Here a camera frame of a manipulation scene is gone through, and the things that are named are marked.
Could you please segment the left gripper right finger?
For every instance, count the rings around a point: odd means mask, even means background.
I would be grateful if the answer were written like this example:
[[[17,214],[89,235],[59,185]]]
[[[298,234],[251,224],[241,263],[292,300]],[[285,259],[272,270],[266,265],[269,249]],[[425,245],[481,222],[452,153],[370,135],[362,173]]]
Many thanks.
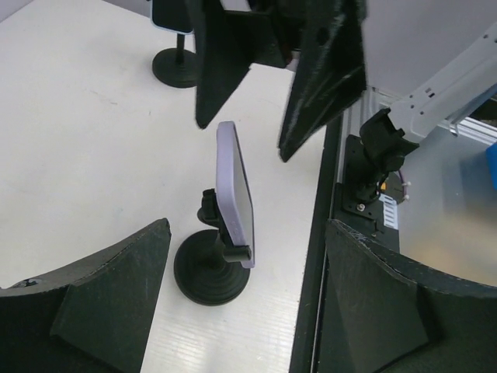
[[[327,224],[327,372],[494,372],[496,289]]]

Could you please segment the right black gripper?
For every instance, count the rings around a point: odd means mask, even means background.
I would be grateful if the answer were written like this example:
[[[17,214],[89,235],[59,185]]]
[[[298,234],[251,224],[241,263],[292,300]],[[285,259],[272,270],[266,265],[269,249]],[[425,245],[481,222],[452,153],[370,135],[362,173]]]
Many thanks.
[[[296,69],[278,144],[284,162],[366,88],[365,1],[192,0],[186,7],[197,56],[195,119],[201,129],[238,88],[251,62]]]

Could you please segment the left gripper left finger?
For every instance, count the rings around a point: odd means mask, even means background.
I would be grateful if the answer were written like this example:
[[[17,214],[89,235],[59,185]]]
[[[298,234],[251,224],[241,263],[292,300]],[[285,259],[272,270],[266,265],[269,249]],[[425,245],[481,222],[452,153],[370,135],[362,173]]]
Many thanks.
[[[161,218],[1,291],[3,372],[139,372],[168,258]]]

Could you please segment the phone with blue case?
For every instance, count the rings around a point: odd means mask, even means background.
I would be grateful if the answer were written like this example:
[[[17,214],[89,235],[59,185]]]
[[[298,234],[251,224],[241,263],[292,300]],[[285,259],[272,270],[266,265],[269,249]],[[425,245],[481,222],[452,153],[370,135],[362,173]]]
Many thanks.
[[[193,32],[186,1],[151,0],[151,21],[158,28],[183,35]]]

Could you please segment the black phone stand round base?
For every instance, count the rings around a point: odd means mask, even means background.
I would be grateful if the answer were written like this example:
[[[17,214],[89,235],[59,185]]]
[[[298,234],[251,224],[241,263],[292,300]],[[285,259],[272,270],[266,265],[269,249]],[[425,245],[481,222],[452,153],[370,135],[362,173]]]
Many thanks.
[[[230,237],[213,189],[203,192],[197,217],[210,228],[193,233],[179,246],[174,259],[176,284],[197,304],[224,305],[236,299],[249,282],[250,269],[242,263],[253,259],[254,251]]]

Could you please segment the phone with purple case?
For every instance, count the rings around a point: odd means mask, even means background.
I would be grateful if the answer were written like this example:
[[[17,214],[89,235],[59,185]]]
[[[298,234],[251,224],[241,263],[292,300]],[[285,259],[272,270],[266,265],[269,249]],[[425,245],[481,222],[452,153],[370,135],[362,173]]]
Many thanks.
[[[255,266],[255,229],[252,198],[235,123],[217,127],[217,206],[233,247],[224,254],[228,262]]]

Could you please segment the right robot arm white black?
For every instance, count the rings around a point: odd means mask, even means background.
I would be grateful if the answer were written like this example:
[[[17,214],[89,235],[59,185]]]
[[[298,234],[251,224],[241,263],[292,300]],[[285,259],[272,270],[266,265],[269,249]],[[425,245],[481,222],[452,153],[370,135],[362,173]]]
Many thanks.
[[[362,25],[364,1],[257,1],[246,11],[219,1],[188,1],[199,78],[196,123],[205,128],[253,64],[294,64],[278,149],[289,160],[318,129],[353,105],[367,87]],[[496,23],[431,78],[361,128],[366,164],[353,190],[377,195],[384,177],[442,121],[458,122],[496,91]]]

